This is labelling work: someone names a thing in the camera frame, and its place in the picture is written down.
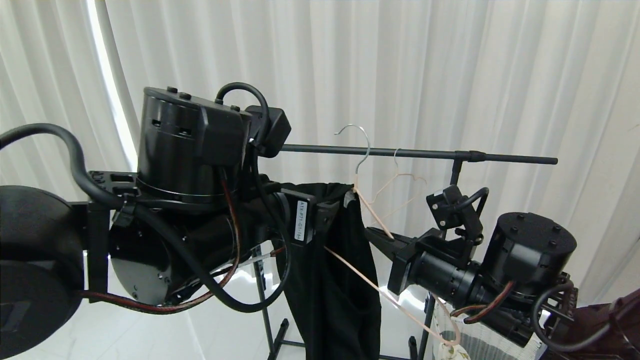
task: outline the black garment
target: black garment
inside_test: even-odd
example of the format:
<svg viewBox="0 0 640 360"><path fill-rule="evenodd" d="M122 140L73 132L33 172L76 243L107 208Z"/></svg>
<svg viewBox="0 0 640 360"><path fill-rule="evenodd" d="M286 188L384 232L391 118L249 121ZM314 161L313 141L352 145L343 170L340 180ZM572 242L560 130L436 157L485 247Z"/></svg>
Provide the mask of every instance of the black garment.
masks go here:
<svg viewBox="0 0 640 360"><path fill-rule="evenodd" d="M284 293L307 350L307 359L378 359L380 356L380 297L326 245L373 283L376 267L364 235L360 202L355 196L344 207L346 184L283 184L283 188L339 201L340 209L326 236L306 247L294 247L294 266ZM282 274L284 256L277 257Z"/></svg>

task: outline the clothing tag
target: clothing tag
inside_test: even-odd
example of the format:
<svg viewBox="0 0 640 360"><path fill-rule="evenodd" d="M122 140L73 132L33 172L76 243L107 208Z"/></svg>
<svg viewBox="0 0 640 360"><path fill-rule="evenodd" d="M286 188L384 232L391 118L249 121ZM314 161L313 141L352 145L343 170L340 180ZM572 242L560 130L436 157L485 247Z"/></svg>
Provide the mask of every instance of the clothing tag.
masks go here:
<svg viewBox="0 0 640 360"><path fill-rule="evenodd" d="M293 234L293 238L298 241L305 241L306 226L307 226L307 203L305 201L298 201L298 208L296 210L296 230Z"/></svg>
<svg viewBox="0 0 640 360"><path fill-rule="evenodd" d="M349 205L349 203L351 201L354 201L356 199L355 194L353 193L353 190L349 190L348 192L344 193L344 208L347 208L347 205Z"/></svg>

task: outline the glossy tile floor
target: glossy tile floor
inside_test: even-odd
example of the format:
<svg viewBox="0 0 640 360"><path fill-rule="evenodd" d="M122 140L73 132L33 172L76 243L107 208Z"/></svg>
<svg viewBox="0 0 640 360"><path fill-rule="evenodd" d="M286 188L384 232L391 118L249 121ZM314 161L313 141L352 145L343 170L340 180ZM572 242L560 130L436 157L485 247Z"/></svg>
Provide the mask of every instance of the glossy tile floor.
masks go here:
<svg viewBox="0 0 640 360"><path fill-rule="evenodd" d="M379 281L385 284L390 263L375 249L374 256ZM272 286L272 262L270 259L265 264L268 286ZM246 272L235 275L225 289L239 300L257 302L252 267L243 270ZM112 268L109 279L110 292L125 295ZM410 288L400 301L415 316L423 318L424 300L419 299L424 299L424 295L424 290ZM419 340L420 328L384 299L382 308L381 353L408 357L408 338L414 335ZM269 315L274 336L286 317L291 325L285 338L301 341L284 296L269 307ZM85 301L58 332L12 359L266 359L268 352L262 315L236 313L216 299L183 313L164 316L141 314L105 303L89 305ZM278 356L280 360L304 358L304 349L286 345Z"/></svg>

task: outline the label sticker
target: label sticker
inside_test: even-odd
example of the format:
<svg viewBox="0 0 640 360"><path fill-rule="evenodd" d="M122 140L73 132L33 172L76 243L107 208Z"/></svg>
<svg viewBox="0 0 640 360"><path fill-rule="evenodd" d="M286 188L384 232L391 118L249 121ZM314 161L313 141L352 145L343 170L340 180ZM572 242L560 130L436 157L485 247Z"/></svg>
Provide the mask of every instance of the label sticker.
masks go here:
<svg viewBox="0 0 640 360"><path fill-rule="evenodd" d="M296 210L296 228L293 238L298 241L305 241L305 227L307 226L307 203L298 201Z"/></svg>

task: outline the wire hanger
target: wire hanger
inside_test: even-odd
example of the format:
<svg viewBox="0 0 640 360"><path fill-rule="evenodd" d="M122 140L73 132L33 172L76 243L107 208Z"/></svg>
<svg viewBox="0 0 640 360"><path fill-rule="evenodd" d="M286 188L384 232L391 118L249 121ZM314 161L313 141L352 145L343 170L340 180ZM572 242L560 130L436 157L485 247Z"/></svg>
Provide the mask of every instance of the wire hanger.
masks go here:
<svg viewBox="0 0 640 360"><path fill-rule="evenodd" d="M357 127L358 129L360 129L360 131L362 131L362 133L364 134L365 138L367 139L367 152L365 153L364 158L362 158L362 160L360 160L358 165L356 165L356 174L355 174L355 177L353 178L353 191L356 194L358 194L358 197L360 198L360 201L364 203L364 206L369 210L371 215L373 215L373 218L376 219L378 224L380 224L380 227L382 227L382 229L384 230L385 234L388 237L393 239L394 236L391 235L391 232L389 231L389 229L382 222L382 220L380 219L378 214L376 214L376 212L373 211L373 209L371 208L371 205L369 204L367 199L364 198L364 196L360 192L360 189L358 188L358 170L360 169L360 165L369 157L369 153L371 152L371 142L369 141L369 135L367 135L367 132L364 130L364 128L362 126L357 126L357 125L354 125L354 124L348 124L348 125L344 126L342 129L340 129L340 131L338 131L337 133L334 133L334 135L342 134L342 132L349 126Z"/></svg>
<svg viewBox="0 0 640 360"><path fill-rule="evenodd" d="M400 177L400 176L411 176L411 178L413 179L413 181L422 180L422 182L424 183L424 186L425 186L425 188L424 188L424 189L425 189L425 192L426 192L426 190L427 190L427 188L428 188L428 186L429 186L429 185L427 184L426 179L424 179L423 177L420 177L420 176L416 176L416 175L413 175L413 174L407 173L407 172L403 172L402 174L400 174L400 167L399 167L399 165L398 165L398 160L397 160L397 158L396 158L396 154L398 153L398 150L400 150L400 148L397 148L397 149L396 149L396 151L394 151L394 163L396 163L396 174L395 174L391 179L389 179L389 181L387 181L387 183L386 183L386 184L384 184L384 186L382 186L382 187L380 188L380 190L378 190L378 192L376 193L376 195L373 197L373 200L372 200L369 204L373 204L374 202L376 202L376 199L378 198L378 195L380 195L380 193L382 192L382 190L384 190L386 187L388 187L388 186L389 186L389 185L390 185L390 184L391 184L395 179L397 179L397 178L398 178L398 177ZM418 194L418 195L416 195L416 196L412 197L411 199L407 200L404 204L400 205L398 208L396 208L396 209L394 209L393 211L391 211L389 214L386 214L385 216L383 216L380 220L384 220L384 219L386 219L386 218L390 217L391 215L393 215L394 213L396 213L397 211L399 211L399 210L400 210L400 209L402 209L403 207L405 207L405 206L409 205L409 204L411 203L411 201L414 201L415 199L418 199L418 198L419 198L419 197L421 197L422 195L423 195L423 194L422 194L422 193L420 193L420 194ZM374 221L374 222L373 222L371 225L369 225L369 226L372 226L372 225L374 225L374 224L378 224L378 221Z"/></svg>
<svg viewBox="0 0 640 360"><path fill-rule="evenodd" d="M360 165L369 157L369 153L371 152L371 142L369 141L369 135L367 135L367 132L364 130L364 128L362 126L357 126L357 125L354 125L354 124L348 124L347 126L345 126L342 129L340 129L340 131L338 131L337 133L334 133L334 135L340 135L342 133L342 131L345 130L349 126L353 126L353 127L359 128L362 131L362 133L364 134L365 138L367 139L367 152L365 153L364 158L362 158L362 160L360 160L358 165L356 165L355 178L353 180L353 191L356 194L358 194L358 198L360 198L360 200L364 203L364 205L367 207L369 212L371 212L371 215L373 215L373 217L376 219L376 221L380 224L380 226L384 230L385 234L390 238L394 238L393 235L391 235L391 232L387 229L385 224L383 224L382 220L380 220L380 218L377 216L376 212L373 211L373 209L371 208L371 205L366 201L366 199L364 198L364 196L362 195L362 193L358 189L358 170L360 169ZM454 346L460 344L460 340L461 340L460 329L458 328L458 325L456 324L456 322L451 318L451 314L449 313L449 310L447 309L445 304L443 304L442 301L438 297L436 297L435 295L431 294L431 296L434 297L434 299L438 302L438 305L440 305L440 307L442 308L444 313L447 315L449 321L451 321L451 325L453 326L453 330L454 330L454 333L455 333L455 339L453 339L453 340L446 340L445 338L442 337L442 335L440 335L436 331L432 330L429 326L425 325L422 321L418 320L407 309L405 309L402 305L400 305L400 303L398 303L398 301L396 299L391 297L391 295L389 295L388 293L385 293L384 291L382 291L379 286L375 285L362 272L358 271L358 269L356 269L348 261L346 261L344 258L342 258L342 256L336 254L334 251L332 251L331 249L329 249L326 246L324 247L324 249L327 250L331 255L335 256L342 263L344 263L349 269L351 269L351 271L356 273L357 276L361 277L362 280L364 280L367 284L369 284L369 286L374 288L378 293L382 294L387 300L389 300L394 306L396 306L396 308L400 309L400 311L402 311L406 316L408 316L416 324L418 324L420 327L422 327L425 331L428 331L429 333L431 333L437 340L441 341L443 344L445 344L448 347L454 347Z"/></svg>

